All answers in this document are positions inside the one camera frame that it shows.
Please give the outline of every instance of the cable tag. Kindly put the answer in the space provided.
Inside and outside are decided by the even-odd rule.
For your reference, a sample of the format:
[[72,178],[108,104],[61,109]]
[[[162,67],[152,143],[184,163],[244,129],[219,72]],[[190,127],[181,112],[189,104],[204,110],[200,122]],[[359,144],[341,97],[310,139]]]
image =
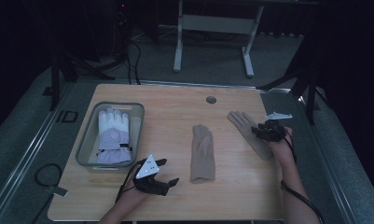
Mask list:
[[56,186],[50,186],[48,189],[46,189],[46,192],[51,193],[51,194],[57,194],[57,195],[62,196],[64,198],[68,194],[67,189],[62,189],[62,188],[56,187]]

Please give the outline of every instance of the person's right hand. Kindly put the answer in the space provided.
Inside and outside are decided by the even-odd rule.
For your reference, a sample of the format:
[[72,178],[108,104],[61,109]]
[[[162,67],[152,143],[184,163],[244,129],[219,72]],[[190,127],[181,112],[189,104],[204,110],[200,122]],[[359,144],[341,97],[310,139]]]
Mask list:
[[[285,127],[286,130],[286,136],[285,139],[292,144],[291,136],[292,136],[292,129]],[[289,145],[285,142],[284,139],[280,140],[279,142],[266,142],[268,146],[273,151],[274,157],[276,160],[280,163],[282,167],[286,166],[290,162],[294,162],[294,156],[292,153],[291,148]]]

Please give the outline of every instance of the forearm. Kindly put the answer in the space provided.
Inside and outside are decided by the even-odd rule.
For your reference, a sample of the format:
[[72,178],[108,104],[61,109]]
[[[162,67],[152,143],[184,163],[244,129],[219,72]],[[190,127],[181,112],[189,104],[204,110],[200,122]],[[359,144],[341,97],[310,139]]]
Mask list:
[[122,194],[114,206],[102,217],[99,224],[119,224],[148,194],[130,189]]
[[[282,170],[283,182],[290,189],[309,199],[300,180],[297,166],[295,164],[287,165]],[[287,223],[320,223],[317,215],[307,204],[285,189],[283,189],[283,204]]]

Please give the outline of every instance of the glove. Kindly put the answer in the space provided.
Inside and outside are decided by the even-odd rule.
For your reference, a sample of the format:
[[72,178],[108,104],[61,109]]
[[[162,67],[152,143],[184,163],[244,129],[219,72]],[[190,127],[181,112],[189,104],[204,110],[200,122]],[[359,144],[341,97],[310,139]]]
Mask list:
[[242,133],[244,139],[248,142],[251,148],[258,154],[260,159],[267,160],[273,156],[270,147],[266,145],[260,138],[251,131],[251,127],[257,127],[253,119],[246,113],[239,111],[230,111],[228,120],[232,122]]
[[207,127],[193,126],[190,182],[200,184],[215,179],[213,134]]
[[132,159],[129,151],[129,115],[107,108],[99,113],[99,163]]

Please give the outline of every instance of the white metal table leg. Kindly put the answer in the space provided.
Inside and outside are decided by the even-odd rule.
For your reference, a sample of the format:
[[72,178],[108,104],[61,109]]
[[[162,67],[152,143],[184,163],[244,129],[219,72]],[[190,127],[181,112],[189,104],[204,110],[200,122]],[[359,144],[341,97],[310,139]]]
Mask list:
[[254,76],[253,65],[251,63],[250,50],[256,36],[256,30],[259,25],[260,18],[262,16],[262,11],[264,7],[259,7],[256,13],[256,18],[254,19],[253,25],[251,27],[250,37],[248,39],[248,44],[242,47],[242,57],[244,59],[245,72],[248,77]]
[[174,72],[181,71],[181,60],[183,57],[183,1],[178,1],[178,27],[177,27],[177,47],[174,57]]

